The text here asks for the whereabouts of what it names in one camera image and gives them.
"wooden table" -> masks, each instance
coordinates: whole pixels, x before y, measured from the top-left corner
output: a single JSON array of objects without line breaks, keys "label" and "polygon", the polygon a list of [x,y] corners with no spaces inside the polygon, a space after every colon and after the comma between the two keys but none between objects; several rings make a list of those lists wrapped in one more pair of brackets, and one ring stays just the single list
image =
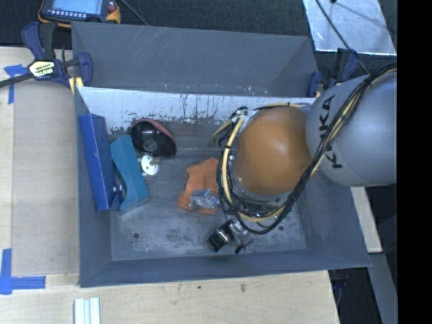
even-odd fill
[{"label": "wooden table", "polygon": [[[6,65],[31,60],[26,49],[0,47],[0,79],[8,78]],[[43,83],[30,80],[25,85]],[[0,89],[0,249],[14,251],[14,105],[7,104],[7,93],[7,88]],[[364,189],[353,189],[353,195],[368,250],[379,252]],[[56,248],[53,243],[49,250]],[[0,295],[0,323],[73,323],[74,299],[92,297],[100,298],[102,323],[339,323],[326,271],[86,289],[76,285],[78,278],[76,272],[52,274],[44,290]]]}]

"blue clamp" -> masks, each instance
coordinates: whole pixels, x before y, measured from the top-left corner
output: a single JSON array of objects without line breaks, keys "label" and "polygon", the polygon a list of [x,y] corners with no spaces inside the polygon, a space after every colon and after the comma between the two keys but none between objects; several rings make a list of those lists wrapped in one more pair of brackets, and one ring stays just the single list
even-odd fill
[{"label": "blue clamp", "polygon": [[11,276],[11,249],[3,250],[0,271],[0,294],[10,295],[13,290],[44,289],[45,276],[12,277]]},{"label": "blue clamp", "polygon": [[358,53],[354,49],[337,50],[335,66],[329,70],[326,75],[322,72],[315,71],[310,77],[306,97],[315,97],[319,84],[327,90],[337,83],[346,82],[354,73],[358,65]]},{"label": "blue clamp", "polygon": [[[28,68],[24,67],[23,65],[12,65],[12,66],[6,66],[5,72],[9,74],[11,78],[15,76],[20,76],[22,74],[28,73]],[[9,87],[9,98],[7,100],[8,104],[12,104],[15,101],[15,86],[12,84]]]},{"label": "blue clamp", "polygon": [[[62,84],[70,88],[69,79],[71,76],[67,73],[64,64],[55,58],[53,50],[53,33],[57,28],[56,23],[33,22],[25,26],[22,30],[22,40],[26,48],[30,49],[35,61],[44,61],[54,63],[53,74],[50,76],[34,77],[36,80],[49,80],[58,84]],[[85,86],[88,86],[92,80],[92,61],[90,54],[81,52],[78,54],[78,61],[81,67],[81,79]]]}]

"gray bin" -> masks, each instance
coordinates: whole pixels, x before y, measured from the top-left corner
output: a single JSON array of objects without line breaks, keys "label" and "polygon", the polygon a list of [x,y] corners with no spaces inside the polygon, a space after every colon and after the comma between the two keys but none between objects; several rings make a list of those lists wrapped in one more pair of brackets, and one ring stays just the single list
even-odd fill
[{"label": "gray bin", "polygon": [[[92,30],[93,37],[86,38]],[[302,99],[307,79],[316,69],[307,38],[85,23],[74,24],[72,32],[74,51],[88,51],[92,55],[95,74],[92,85],[117,88],[81,88],[76,93],[76,117],[88,112],[104,116],[111,137],[115,138],[126,132],[133,119],[150,116],[163,122],[178,144],[175,158],[163,160],[157,176],[146,179],[150,200],[143,207],[125,215],[119,215],[117,211],[97,212],[77,124],[82,287],[370,265],[350,189],[320,173],[307,184],[280,229],[255,236],[254,242],[240,254],[235,254],[229,246],[213,252],[208,245],[207,238],[225,221],[221,212],[206,216],[189,213],[176,205],[186,184],[186,167],[210,156],[220,156],[221,150],[207,147],[207,142],[220,123],[227,119],[228,113],[241,105],[255,108],[280,100],[311,101]],[[169,38],[164,39],[165,43],[158,43],[158,38],[167,33]],[[186,43],[176,43],[179,33],[183,40],[186,38],[183,41]],[[126,48],[107,55],[109,52],[102,48],[113,42],[113,36],[119,48]],[[184,52],[184,47],[195,43],[194,37],[200,39],[199,47],[195,47],[195,62]],[[113,73],[113,67],[107,65],[110,57],[120,72],[128,68],[131,59],[124,52],[127,45],[134,43],[136,49],[130,54],[140,54],[139,59],[153,54],[146,60],[150,64],[146,65],[151,67],[153,61],[157,68],[164,61],[170,61],[169,54],[164,54],[163,50],[170,48],[171,56],[177,59],[175,65],[171,63],[167,65],[170,70],[152,74],[163,76],[166,86],[161,84],[161,78],[157,78],[158,84],[155,84],[145,71],[141,72],[142,76],[138,72],[126,74],[127,80],[122,80],[120,75]],[[139,49],[145,47],[146,52],[141,53]],[[210,59],[216,53],[220,72],[213,71],[212,61],[203,67],[203,59]],[[251,53],[261,61],[253,76],[248,72],[253,70],[248,58]],[[189,63],[190,76],[180,68],[185,60],[180,59],[180,54],[194,63]],[[226,71],[232,70],[232,56],[237,57],[237,75],[228,78]],[[107,76],[107,82],[99,71],[102,64],[105,64],[103,73],[112,75]],[[199,85],[194,70],[201,71]],[[302,76],[292,75],[300,72]],[[291,76],[290,85],[285,82],[286,76]],[[193,90],[182,91],[187,87]]]}]

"black carpet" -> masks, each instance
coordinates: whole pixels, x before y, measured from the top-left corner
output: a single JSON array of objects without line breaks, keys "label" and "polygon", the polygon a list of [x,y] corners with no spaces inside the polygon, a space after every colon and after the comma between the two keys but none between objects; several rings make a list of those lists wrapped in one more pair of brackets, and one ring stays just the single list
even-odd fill
[{"label": "black carpet", "polygon": [[[116,0],[123,24],[142,22]],[[126,0],[151,26],[310,36],[302,0]],[[398,0],[379,0],[390,36],[398,46]],[[23,46],[22,28],[37,20],[41,0],[0,0],[0,45]],[[71,49],[70,32],[59,30],[55,48]],[[333,67],[335,54],[316,52],[318,68]],[[391,57],[361,55],[369,71],[394,61]],[[354,76],[362,75],[360,68]],[[377,223],[396,214],[396,186],[369,188]],[[397,245],[388,254],[397,285]],[[366,269],[330,272],[339,300],[342,324],[380,323]]]}]

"blue tape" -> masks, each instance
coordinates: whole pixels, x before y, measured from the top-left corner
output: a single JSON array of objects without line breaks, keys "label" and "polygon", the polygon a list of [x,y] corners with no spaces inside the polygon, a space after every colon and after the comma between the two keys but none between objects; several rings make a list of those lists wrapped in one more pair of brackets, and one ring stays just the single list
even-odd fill
[{"label": "blue tape", "polygon": [[[6,66],[5,71],[7,74],[9,74],[10,78],[13,78],[15,76],[20,76],[22,74],[28,73],[28,68],[24,67],[23,65],[13,65],[13,66]],[[15,86],[12,84],[9,86],[9,98],[7,100],[8,104],[12,104],[15,101]]]},{"label": "blue tape", "polygon": [[12,277],[12,249],[3,250],[0,270],[0,294],[11,295],[13,290],[44,289],[46,276]]}]

